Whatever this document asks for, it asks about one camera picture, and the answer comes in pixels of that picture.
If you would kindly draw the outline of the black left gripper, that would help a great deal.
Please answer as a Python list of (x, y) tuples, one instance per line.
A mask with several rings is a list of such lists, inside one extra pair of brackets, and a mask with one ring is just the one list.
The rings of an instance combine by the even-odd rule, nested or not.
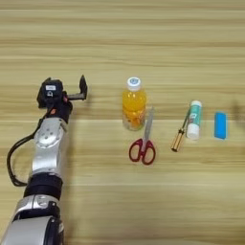
[[(52, 78), (46, 78), (44, 82), (52, 82)], [(87, 97), (87, 83), (85, 76), (82, 75), (79, 81), (79, 94), (68, 95), (66, 92), (62, 93), (61, 99), (58, 100), (47, 114), (47, 118), (60, 118), (66, 123), (73, 110), (73, 100), (85, 100)]]

